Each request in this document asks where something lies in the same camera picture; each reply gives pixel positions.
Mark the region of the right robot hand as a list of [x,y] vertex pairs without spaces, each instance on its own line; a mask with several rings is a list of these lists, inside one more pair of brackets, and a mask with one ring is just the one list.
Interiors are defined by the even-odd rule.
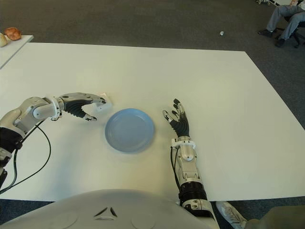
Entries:
[[189,135],[189,122],[187,119],[186,111],[182,103],[178,99],[173,100],[173,107],[175,110],[172,110],[172,114],[176,117],[175,119],[170,116],[170,114],[163,110],[163,116],[165,120],[170,124],[172,129],[177,134],[177,137],[190,137]]

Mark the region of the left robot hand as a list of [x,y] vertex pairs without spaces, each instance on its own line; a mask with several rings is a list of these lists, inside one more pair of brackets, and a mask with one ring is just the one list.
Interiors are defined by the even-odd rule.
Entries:
[[84,112],[82,107],[90,104],[107,104],[105,98],[95,94],[69,93],[61,95],[59,98],[63,103],[63,111],[90,122],[97,121],[97,118]]

